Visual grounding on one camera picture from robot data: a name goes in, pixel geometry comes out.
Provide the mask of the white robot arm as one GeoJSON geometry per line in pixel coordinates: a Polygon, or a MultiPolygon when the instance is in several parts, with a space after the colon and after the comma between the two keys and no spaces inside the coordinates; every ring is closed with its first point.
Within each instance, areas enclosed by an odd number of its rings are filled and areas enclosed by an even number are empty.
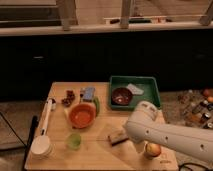
{"type": "Polygon", "coordinates": [[[156,122],[157,107],[139,102],[123,125],[133,143],[146,140],[174,151],[213,163],[213,130],[156,122]]]}

